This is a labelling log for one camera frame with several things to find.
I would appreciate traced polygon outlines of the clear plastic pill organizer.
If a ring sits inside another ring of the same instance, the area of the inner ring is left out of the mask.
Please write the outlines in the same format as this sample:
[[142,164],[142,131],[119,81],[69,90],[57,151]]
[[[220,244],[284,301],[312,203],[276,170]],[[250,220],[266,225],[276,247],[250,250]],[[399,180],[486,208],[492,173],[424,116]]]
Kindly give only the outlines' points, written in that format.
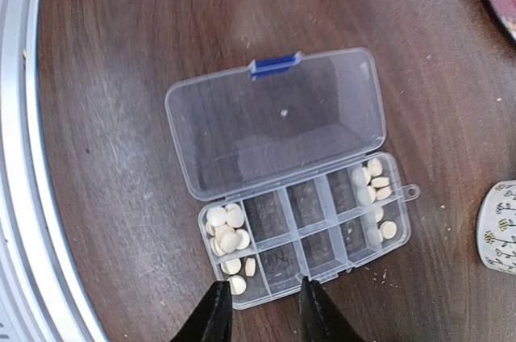
[[[404,245],[411,235],[397,162],[381,151],[386,126],[375,60],[366,48],[255,60],[174,84],[164,98],[189,192],[206,212],[241,204],[257,260],[250,287],[234,296],[247,310],[296,294],[302,279],[328,282]],[[393,195],[379,203],[397,234],[380,242],[368,208],[357,204],[353,167],[384,163]]]

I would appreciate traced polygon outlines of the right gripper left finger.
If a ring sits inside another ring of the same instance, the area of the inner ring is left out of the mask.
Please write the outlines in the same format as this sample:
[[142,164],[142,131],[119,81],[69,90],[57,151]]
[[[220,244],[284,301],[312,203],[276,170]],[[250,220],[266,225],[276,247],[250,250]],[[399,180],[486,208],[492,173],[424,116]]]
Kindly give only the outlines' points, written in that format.
[[231,286],[229,282],[216,281],[171,341],[222,342],[230,341],[231,334]]

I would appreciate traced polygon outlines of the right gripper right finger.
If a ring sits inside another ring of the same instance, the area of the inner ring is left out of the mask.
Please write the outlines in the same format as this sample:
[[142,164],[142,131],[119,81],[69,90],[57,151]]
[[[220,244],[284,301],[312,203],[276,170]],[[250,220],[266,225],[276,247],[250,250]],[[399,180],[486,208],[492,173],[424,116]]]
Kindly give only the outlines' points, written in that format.
[[317,280],[302,279],[301,341],[358,341],[359,334]]

